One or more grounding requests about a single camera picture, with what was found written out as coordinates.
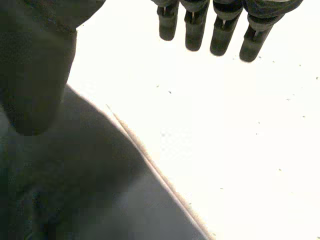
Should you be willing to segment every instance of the white table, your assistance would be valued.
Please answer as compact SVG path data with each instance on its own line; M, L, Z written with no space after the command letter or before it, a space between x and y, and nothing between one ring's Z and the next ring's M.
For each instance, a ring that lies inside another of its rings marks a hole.
M110 107L212 238L320 237L320 2L287 14L251 64L239 59L245 12L215 57L212 6L189 52L183 7L164 42L156 5L134 3L107 1L79 27L69 85Z

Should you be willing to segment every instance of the gray fabric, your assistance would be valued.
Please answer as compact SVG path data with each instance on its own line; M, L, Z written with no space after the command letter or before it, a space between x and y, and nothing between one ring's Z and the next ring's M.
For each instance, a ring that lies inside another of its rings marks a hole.
M199 12L205 7L209 0L180 0L188 12Z
M0 239L205 239L131 142L69 88L46 133L1 137Z
M152 0L159 7L167 7L173 4L176 0Z
M213 0L218 4L233 4L239 0ZM303 0L241 0L249 15L257 18L273 18L296 9Z

